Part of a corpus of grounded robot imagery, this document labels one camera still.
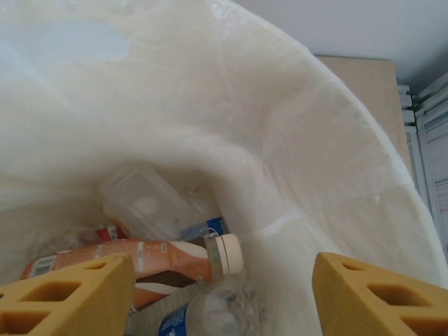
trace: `crumpled plastic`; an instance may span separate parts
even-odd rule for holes
[[[440,286],[431,216],[384,131],[303,45],[228,1],[0,3],[0,278],[145,161],[209,184],[276,335],[320,335],[318,252]]]

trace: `white bottle cap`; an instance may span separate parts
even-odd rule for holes
[[[223,275],[238,273],[243,270],[243,253],[235,234],[216,237]]]

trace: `orange plastic bottle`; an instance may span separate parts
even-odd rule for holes
[[[136,272],[133,311],[161,300],[196,281],[212,282],[242,271],[237,236],[224,234],[192,241],[139,241],[123,239],[39,258],[25,267],[22,279],[36,277],[85,261],[126,252]]]

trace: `clear plastic container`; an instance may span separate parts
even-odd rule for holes
[[[139,239],[177,240],[197,217],[196,210],[146,165],[121,169],[99,194],[106,217]]]

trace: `trash bag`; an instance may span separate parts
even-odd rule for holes
[[[97,187],[144,161],[179,190],[213,188],[273,335],[320,333],[321,251],[448,285],[386,134],[281,30],[225,0],[0,6],[2,283],[93,225]]]

